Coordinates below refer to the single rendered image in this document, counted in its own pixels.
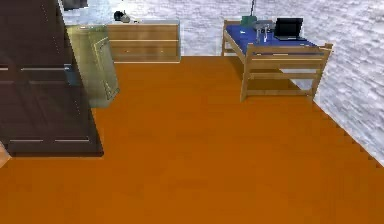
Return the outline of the light wooden chest of drawers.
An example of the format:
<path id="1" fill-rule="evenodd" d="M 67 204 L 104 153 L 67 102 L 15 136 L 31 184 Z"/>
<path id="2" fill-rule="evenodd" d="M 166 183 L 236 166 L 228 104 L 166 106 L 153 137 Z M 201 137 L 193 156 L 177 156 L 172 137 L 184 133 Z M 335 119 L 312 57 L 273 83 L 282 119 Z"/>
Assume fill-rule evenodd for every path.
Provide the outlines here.
<path id="1" fill-rule="evenodd" d="M 107 26 L 115 63 L 179 63 L 178 20 L 141 20 Z"/>

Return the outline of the wooden bed with blue mattress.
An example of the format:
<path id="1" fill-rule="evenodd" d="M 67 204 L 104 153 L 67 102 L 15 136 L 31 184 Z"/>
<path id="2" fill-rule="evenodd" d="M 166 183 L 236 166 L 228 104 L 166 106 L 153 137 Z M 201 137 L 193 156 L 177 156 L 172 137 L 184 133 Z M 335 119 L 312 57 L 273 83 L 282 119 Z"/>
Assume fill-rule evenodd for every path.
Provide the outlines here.
<path id="1" fill-rule="evenodd" d="M 222 52 L 235 53 L 243 64 L 240 100 L 248 96 L 309 96 L 314 98 L 333 44 L 317 46 L 305 41 L 278 41 L 273 33 L 260 32 L 240 21 L 225 20 Z M 250 80 L 310 79 L 309 89 L 250 89 Z"/>

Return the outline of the green box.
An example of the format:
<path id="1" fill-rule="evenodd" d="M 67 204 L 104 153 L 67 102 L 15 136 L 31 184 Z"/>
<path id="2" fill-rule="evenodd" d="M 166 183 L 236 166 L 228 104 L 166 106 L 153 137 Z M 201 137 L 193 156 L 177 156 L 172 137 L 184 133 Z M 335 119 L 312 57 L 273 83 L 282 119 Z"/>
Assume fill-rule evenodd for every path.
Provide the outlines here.
<path id="1" fill-rule="evenodd" d="M 252 27 L 253 23 L 257 20 L 256 16 L 243 16 L 240 24 L 244 27 Z"/>

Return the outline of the small black and grey object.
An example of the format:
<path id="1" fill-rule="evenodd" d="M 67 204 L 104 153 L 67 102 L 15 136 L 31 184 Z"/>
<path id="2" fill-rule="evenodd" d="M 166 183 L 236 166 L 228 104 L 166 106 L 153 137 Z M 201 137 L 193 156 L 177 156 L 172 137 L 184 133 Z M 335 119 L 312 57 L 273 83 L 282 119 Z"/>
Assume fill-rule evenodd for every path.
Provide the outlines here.
<path id="1" fill-rule="evenodd" d="M 114 20 L 115 21 L 121 21 L 123 23 L 129 23 L 130 22 L 130 17 L 121 11 L 115 11 L 114 12 Z"/>

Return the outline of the black laptop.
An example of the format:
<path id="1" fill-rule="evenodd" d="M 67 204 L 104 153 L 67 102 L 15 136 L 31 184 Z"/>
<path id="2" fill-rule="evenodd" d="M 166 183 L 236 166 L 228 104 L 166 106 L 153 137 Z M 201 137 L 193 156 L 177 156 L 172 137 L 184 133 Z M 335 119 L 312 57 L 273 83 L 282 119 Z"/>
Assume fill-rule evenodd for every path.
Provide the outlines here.
<path id="1" fill-rule="evenodd" d="M 300 36 L 302 18 L 277 18 L 274 37 L 281 41 L 302 41 Z"/>

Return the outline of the dark brown wardrobe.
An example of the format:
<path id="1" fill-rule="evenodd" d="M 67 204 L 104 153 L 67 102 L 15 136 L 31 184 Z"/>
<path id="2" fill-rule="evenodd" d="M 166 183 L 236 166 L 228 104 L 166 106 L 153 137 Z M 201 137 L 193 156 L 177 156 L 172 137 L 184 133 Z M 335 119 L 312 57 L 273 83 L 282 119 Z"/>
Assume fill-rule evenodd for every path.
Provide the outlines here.
<path id="1" fill-rule="evenodd" d="M 101 157 L 58 0 L 0 0 L 0 143 L 13 157 Z"/>

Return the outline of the dark framed window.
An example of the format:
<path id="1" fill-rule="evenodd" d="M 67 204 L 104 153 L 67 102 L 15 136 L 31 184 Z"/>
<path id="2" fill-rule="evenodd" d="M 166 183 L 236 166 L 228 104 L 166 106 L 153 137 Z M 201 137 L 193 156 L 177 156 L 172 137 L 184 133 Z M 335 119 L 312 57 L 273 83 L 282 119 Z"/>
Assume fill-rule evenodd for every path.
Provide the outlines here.
<path id="1" fill-rule="evenodd" d="M 88 6 L 88 0 L 62 0 L 65 11 L 80 9 Z"/>

